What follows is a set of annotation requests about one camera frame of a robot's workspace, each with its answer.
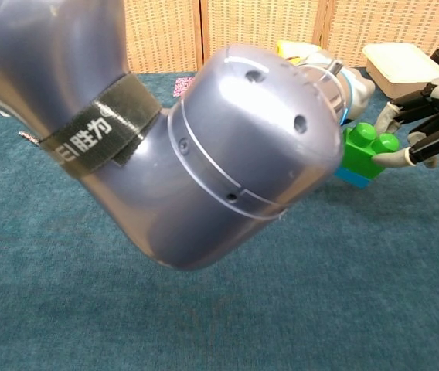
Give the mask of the beige lidded lunch box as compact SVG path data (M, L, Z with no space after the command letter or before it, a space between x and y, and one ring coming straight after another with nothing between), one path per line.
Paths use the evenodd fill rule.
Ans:
M369 43L362 48L366 71L388 98L397 98L439 78L439 64L413 43Z

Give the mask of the pink patterned card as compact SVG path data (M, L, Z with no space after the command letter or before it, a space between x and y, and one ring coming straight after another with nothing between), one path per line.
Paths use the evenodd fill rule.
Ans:
M181 97L192 85L194 77L179 77L175 80L173 97Z

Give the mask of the blue carpet table cover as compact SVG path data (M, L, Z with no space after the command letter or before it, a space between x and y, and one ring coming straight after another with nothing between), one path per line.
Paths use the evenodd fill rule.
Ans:
M439 371L439 166L330 179L200 271L0 115L0 371Z

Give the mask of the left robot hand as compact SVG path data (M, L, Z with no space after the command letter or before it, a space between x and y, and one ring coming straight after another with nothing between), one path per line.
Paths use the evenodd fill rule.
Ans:
M349 79L349 114L348 119L354 121L360 117L375 92L376 85L364 77L356 68L349 68L346 74Z

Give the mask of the yellow red snack bag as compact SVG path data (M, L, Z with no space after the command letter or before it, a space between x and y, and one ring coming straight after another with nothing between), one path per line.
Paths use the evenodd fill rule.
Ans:
M294 65L304 62L311 54L321 50L320 46L312 43L298 43L288 40L278 40L275 46L276 54Z

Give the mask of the blue toy brick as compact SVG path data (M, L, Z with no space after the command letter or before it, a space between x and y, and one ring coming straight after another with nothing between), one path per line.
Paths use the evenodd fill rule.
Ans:
M364 189L371 183L371 180L366 178L365 176L343 167L339 167L336 170L335 176L359 189Z

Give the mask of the green toy brick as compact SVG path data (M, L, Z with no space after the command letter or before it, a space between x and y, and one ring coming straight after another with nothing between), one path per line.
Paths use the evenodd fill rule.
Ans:
M359 122L343 131L344 153L340 168L373 180L385 168L377 165L373 157L379 154L397 152L400 141L394 134L378 134L375 127Z

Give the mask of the woven folding screen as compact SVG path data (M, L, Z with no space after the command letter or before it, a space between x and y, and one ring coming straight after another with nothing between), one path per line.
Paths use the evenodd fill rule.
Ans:
M134 72L199 69L218 49L314 43L363 66L368 43L439 47L439 0L123 0Z

